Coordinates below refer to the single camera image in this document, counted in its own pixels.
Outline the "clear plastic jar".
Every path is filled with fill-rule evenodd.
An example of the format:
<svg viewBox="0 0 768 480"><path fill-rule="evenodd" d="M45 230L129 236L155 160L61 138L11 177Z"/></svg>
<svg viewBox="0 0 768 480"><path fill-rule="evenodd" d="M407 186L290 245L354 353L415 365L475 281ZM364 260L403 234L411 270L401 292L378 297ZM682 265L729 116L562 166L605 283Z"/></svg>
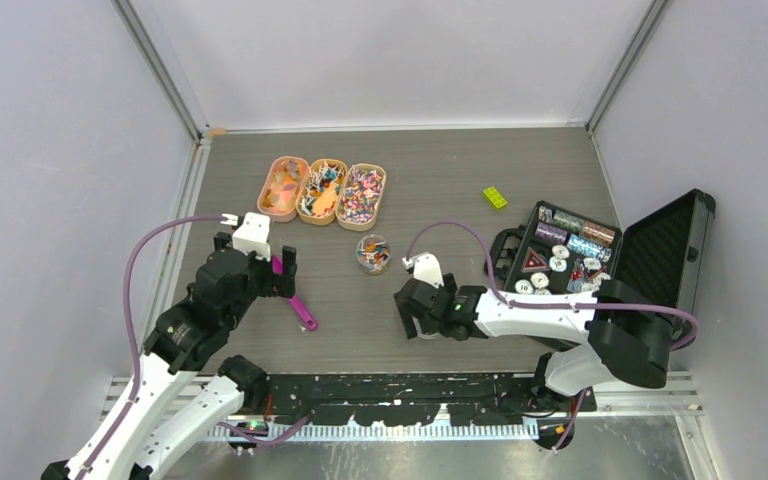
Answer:
<svg viewBox="0 0 768 480"><path fill-rule="evenodd" d="M356 259L363 273L383 274L389 267L390 258L390 245L383 236L368 234L358 241Z"/></svg>

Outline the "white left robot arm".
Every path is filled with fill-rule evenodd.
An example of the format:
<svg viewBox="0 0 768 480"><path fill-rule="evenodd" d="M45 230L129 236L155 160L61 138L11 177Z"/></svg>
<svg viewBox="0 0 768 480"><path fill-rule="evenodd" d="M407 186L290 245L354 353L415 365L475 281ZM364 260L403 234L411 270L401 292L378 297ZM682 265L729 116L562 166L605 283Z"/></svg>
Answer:
<svg viewBox="0 0 768 480"><path fill-rule="evenodd" d="M170 420L171 403L223 348L258 298L296 293L297 252L283 247L275 267L269 246L219 233L186 297L164 311L143 344L138 371L102 425L68 460L49 464L44 479L159 479L207 430L240 411L258 412L267 375L241 355L223 361L206 390Z"/></svg>

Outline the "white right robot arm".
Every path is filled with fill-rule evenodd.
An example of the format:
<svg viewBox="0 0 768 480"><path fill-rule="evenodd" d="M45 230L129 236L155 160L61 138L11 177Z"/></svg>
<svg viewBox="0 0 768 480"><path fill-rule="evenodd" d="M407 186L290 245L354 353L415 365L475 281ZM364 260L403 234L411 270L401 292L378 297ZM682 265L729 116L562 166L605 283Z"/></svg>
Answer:
<svg viewBox="0 0 768 480"><path fill-rule="evenodd" d="M394 301L409 338L527 336L570 343L539 360L530 385L534 403L551 411L604 382L665 386L673 326L651 306L634 305L637 297L613 280L596 292L523 295L411 278Z"/></svg>

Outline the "magenta plastic scoop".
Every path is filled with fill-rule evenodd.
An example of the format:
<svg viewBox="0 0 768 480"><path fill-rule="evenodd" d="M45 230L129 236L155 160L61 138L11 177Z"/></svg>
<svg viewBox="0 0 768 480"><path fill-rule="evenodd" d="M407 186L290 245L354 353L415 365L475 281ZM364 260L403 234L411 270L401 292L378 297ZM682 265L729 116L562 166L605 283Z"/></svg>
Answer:
<svg viewBox="0 0 768 480"><path fill-rule="evenodd" d="M276 274L283 274L284 265L275 255L272 256L272 269ZM318 321L298 295L288 298L287 301L294 310L302 330L313 332L319 328Z"/></svg>

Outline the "clear round jar lid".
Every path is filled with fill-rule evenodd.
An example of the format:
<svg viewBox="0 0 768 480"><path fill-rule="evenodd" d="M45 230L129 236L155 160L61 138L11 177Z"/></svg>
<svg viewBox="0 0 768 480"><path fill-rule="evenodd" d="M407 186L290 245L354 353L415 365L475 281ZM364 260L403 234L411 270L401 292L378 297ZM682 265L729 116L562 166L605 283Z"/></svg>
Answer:
<svg viewBox="0 0 768 480"><path fill-rule="evenodd" d="M420 339L424 339L424 340L436 339L439 336L440 336L439 333L424 333L424 332L421 332L421 331L417 332L417 337L420 338Z"/></svg>

